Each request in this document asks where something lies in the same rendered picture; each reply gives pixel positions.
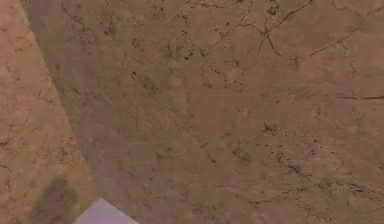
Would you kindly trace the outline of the pale purple block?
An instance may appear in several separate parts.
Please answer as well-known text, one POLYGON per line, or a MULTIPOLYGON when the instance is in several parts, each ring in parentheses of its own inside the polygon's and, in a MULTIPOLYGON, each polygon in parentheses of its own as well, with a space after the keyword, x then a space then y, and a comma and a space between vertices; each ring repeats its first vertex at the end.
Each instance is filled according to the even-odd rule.
POLYGON ((73 224, 139 224, 115 206, 104 200, 97 199, 85 210, 73 224))

